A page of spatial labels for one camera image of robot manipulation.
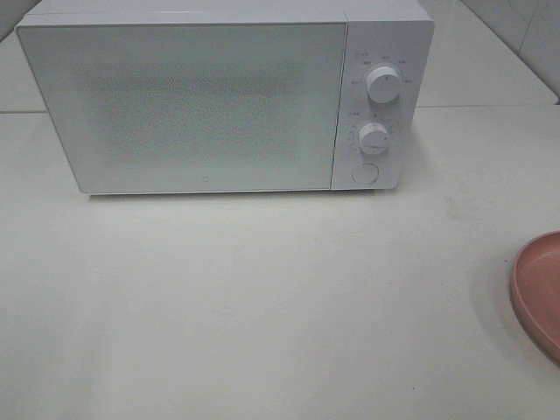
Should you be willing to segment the round white door button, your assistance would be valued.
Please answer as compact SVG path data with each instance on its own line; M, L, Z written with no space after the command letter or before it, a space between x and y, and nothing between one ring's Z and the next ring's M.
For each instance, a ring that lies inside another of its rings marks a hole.
M372 185L379 177L379 168L375 164L359 164L352 170L352 179L359 185Z

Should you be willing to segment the white microwave door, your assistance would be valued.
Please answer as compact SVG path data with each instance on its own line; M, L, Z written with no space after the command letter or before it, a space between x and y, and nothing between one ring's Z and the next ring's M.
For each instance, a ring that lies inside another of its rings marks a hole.
M88 194L323 190L343 24L22 27Z

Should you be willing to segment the pink round plate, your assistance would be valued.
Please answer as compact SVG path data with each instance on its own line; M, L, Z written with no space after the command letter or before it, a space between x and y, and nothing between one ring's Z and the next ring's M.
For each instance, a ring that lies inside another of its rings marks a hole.
M559 362L559 233L527 242L514 259L510 280L514 313L527 335Z

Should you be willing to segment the lower white timer knob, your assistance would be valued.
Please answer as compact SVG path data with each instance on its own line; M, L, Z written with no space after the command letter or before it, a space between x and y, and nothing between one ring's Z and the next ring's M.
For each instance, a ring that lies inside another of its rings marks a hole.
M358 131L360 151L365 155L382 154L389 147L389 140L389 131L378 122L367 123Z

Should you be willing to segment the upper white power knob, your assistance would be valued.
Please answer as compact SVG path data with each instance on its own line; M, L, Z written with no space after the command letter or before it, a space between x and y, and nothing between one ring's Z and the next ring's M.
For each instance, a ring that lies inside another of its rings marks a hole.
M385 104L396 99L402 87L400 71L390 65L375 67L366 78L367 95L372 102Z

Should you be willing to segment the white microwave oven body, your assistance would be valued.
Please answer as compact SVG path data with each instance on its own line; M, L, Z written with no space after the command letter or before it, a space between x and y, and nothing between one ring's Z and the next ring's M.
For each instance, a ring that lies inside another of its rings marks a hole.
M417 1L42 1L24 15L16 33L20 41L18 30L22 27L314 24L346 27L329 187L170 193L391 189L402 171L403 148L410 137L435 29L432 18ZM400 71L402 87L396 99L380 104L369 99L366 78L375 67L383 65ZM365 155L360 150L358 131L367 123L380 123L390 134L388 148L382 154ZM353 181L352 170L361 164L379 168L374 184Z

